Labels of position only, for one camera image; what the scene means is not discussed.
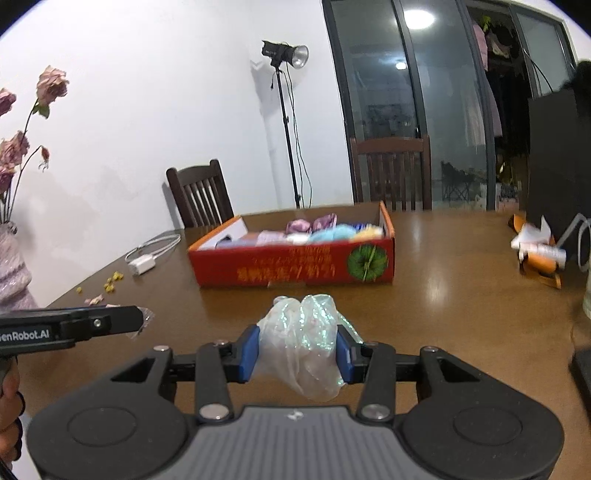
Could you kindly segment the person left hand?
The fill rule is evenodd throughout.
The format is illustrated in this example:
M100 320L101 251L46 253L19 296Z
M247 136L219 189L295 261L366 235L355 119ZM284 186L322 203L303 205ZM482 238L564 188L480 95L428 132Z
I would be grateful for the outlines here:
M19 391L20 372L18 360L10 359L9 370L1 384L1 460L8 466L21 456L23 426L20 417L26 402Z

